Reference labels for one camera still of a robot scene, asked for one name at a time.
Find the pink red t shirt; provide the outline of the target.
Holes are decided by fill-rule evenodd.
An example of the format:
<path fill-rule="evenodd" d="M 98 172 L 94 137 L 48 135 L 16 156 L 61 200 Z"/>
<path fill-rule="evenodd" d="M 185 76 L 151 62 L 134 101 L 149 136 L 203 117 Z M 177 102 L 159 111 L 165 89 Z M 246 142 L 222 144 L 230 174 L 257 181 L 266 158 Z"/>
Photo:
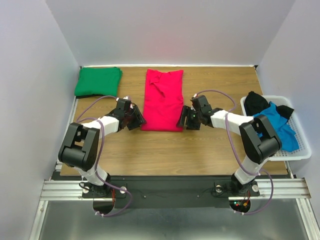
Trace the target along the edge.
<path fill-rule="evenodd" d="M 177 126 L 184 106 L 183 70 L 146 72 L 142 131 L 182 132 Z"/>

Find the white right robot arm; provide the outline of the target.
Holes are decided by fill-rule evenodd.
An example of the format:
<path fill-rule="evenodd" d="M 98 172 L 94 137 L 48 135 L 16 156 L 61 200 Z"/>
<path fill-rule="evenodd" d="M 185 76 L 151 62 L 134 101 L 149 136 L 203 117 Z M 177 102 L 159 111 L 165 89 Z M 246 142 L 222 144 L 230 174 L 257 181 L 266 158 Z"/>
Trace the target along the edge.
<path fill-rule="evenodd" d="M 242 195 L 261 174 L 263 165 L 282 148 L 282 142 L 269 119 L 260 114 L 243 116 L 222 108 L 212 108 L 204 95 L 194 95 L 192 106 L 182 107 L 177 127 L 199 130 L 201 125 L 224 129 L 227 132 L 232 152 L 239 168 L 232 174 L 230 190 L 235 195 Z M 245 158 L 240 161 L 231 133 L 241 137 Z"/>

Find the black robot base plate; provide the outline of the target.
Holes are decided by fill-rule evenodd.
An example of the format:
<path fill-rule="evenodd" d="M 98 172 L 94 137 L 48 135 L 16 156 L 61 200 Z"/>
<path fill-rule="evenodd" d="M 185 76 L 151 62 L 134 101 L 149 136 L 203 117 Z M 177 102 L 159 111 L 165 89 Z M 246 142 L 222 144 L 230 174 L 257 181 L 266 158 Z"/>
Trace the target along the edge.
<path fill-rule="evenodd" d="M 81 182 L 82 197 L 92 199 L 95 210 L 235 208 L 248 211 L 249 198 L 260 195 L 258 184 L 244 186 L 231 176 L 111 176 L 108 185 Z"/>

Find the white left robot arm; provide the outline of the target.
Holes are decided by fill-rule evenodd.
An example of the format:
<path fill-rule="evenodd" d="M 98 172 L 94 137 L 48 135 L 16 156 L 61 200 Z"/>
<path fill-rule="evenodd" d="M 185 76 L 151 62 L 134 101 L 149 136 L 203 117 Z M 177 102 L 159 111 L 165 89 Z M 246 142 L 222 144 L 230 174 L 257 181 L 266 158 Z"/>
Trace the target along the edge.
<path fill-rule="evenodd" d="M 80 183 L 87 198 L 105 198 L 115 192 L 111 186 L 111 176 L 99 166 L 105 136 L 124 128 L 133 130 L 146 123 L 139 107 L 127 97 L 118 98 L 116 107 L 106 115 L 91 118 L 90 122 L 80 120 L 68 126 L 58 160 L 76 169 L 87 183 Z"/>

